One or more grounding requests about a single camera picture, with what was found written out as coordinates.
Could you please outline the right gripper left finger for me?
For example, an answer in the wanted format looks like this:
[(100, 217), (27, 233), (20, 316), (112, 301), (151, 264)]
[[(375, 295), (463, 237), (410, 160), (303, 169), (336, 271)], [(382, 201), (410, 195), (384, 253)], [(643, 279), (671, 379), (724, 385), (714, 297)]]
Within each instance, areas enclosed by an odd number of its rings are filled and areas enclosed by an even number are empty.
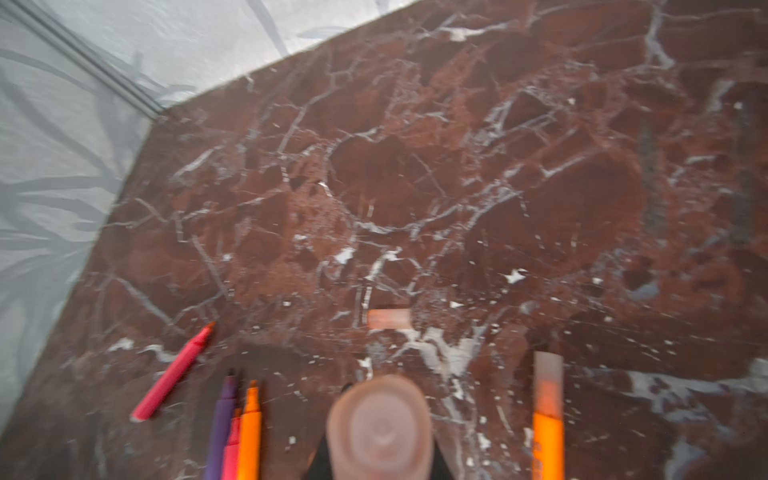
[(333, 480), (333, 471), (328, 449), (327, 437), (323, 435), (309, 459), (303, 480)]

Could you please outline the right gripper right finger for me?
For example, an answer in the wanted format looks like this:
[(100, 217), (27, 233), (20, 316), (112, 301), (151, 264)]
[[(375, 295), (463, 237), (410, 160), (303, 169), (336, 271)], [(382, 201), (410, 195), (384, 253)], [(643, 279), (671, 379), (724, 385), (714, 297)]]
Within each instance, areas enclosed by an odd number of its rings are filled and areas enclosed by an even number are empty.
[(439, 447), (436, 438), (433, 438), (433, 459), (429, 475), (429, 480), (454, 480), (450, 467), (448, 466), (444, 455)]

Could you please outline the orange highlighter pen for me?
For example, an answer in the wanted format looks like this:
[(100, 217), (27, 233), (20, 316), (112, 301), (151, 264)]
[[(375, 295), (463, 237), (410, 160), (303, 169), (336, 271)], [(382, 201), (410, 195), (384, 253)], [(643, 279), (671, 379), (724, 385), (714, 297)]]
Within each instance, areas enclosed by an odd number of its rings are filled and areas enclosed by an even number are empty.
[(565, 479), (563, 392), (563, 357), (536, 351), (531, 447), (533, 479)]
[(237, 479), (258, 480), (260, 475), (262, 411), (259, 385), (256, 380), (252, 380), (247, 388), (245, 409), (240, 420)]

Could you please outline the purple highlighter pen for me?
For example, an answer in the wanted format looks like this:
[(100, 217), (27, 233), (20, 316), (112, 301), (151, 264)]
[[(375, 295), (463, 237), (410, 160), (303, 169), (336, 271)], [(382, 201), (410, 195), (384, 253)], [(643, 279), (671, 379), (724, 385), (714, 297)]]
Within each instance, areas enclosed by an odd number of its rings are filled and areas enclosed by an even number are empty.
[(228, 371), (220, 396), (216, 402), (208, 443), (205, 480), (220, 480), (224, 449), (230, 433), (230, 425), (237, 405), (239, 381), (234, 369)]

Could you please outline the pink highlighter pen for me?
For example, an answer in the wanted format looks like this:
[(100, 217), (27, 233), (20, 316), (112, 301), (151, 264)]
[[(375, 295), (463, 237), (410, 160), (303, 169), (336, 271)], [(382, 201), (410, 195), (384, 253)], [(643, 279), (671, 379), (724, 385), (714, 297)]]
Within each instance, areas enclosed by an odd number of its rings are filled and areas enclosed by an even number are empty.
[(236, 408), (230, 423), (229, 436), (223, 450), (221, 480), (238, 479), (240, 427), (241, 409)]
[(215, 326), (215, 322), (209, 323), (184, 345), (170, 366), (133, 409), (129, 416), (132, 422), (144, 422), (158, 410), (165, 398), (204, 350)]

